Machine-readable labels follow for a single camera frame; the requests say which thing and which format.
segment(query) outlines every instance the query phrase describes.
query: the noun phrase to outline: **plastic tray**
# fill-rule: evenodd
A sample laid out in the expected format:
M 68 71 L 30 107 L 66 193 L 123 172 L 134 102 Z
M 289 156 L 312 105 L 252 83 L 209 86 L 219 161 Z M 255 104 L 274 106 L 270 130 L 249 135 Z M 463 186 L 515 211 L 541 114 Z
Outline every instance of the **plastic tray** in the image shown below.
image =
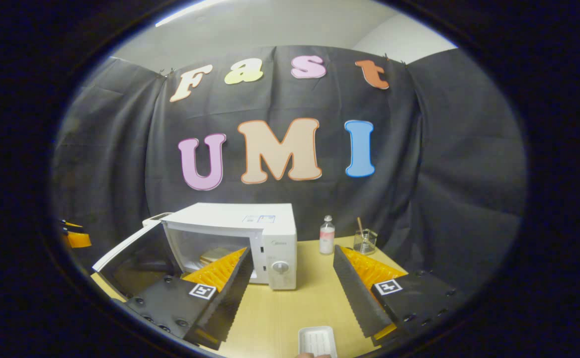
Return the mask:
M 299 354 L 312 353 L 315 357 L 329 354 L 337 358 L 333 329 L 330 326 L 307 327 L 299 330 Z

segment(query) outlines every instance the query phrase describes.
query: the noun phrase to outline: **bottle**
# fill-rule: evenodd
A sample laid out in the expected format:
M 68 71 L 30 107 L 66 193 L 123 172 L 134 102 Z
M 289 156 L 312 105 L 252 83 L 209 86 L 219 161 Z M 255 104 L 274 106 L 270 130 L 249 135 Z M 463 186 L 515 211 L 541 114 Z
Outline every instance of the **bottle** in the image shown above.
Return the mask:
M 325 223 L 321 225 L 321 234 L 319 237 L 319 251 L 322 255 L 333 253 L 333 234 L 334 227 L 331 223 L 331 215 L 326 216 Z

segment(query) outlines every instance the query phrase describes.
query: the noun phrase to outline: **glass beaker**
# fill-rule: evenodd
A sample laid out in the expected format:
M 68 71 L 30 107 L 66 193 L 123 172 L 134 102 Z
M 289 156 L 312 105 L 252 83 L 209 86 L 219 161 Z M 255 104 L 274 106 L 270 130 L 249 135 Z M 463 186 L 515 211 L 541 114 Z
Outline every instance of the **glass beaker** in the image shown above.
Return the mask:
M 376 238 L 378 235 L 370 229 L 356 230 L 354 236 L 354 250 L 363 255 L 371 255 L 376 251 Z

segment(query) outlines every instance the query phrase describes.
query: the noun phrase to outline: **microwave door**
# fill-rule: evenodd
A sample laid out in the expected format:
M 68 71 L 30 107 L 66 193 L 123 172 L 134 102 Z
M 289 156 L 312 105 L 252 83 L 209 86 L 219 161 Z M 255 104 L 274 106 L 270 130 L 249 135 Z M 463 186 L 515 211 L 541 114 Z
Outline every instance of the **microwave door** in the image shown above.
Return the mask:
M 92 278 L 111 297 L 126 301 L 165 274 L 180 276 L 160 221 L 151 222 L 93 265 Z

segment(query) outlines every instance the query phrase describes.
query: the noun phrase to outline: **orange letter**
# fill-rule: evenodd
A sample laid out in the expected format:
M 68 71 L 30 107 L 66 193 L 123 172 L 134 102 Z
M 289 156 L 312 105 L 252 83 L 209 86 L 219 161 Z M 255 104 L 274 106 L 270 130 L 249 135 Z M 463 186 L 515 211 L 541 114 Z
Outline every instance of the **orange letter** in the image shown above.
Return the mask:
M 285 138 L 279 143 L 272 129 L 262 120 L 251 120 L 237 127 L 246 140 L 246 172 L 242 182 L 258 184 L 267 180 L 261 170 L 261 158 L 272 172 L 274 179 L 281 179 L 292 156 L 292 169 L 288 177 L 292 180 L 311 180 L 321 177 L 317 166 L 314 135 L 319 121 L 314 118 L 296 118 L 290 123 Z
M 207 64 L 206 66 L 197 68 L 196 70 L 184 72 L 181 74 L 181 82 L 177 87 L 177 90 L 174 91 L 174 95 L 172 95 L 170 101 L 175 102 L 176 100 L 184 99 L 190 95 L 190 91 L 188 88 L 192 86 L 192 88 L 196 88 L 199 82 L 201 82 L 201 77 L 203 76 L 202 73 L 210 73 L 212 71 L 212 64 Z
M 363 76 L 365 76 L 365 81 L 372 87 L 377 89 L 388 89 L 389 84 L 380 79 L 379 73 L 385 73 L 383 68 L 378 67 L 374 64 L 374 61 L 356 61 L 356 66 L 363 69 Z

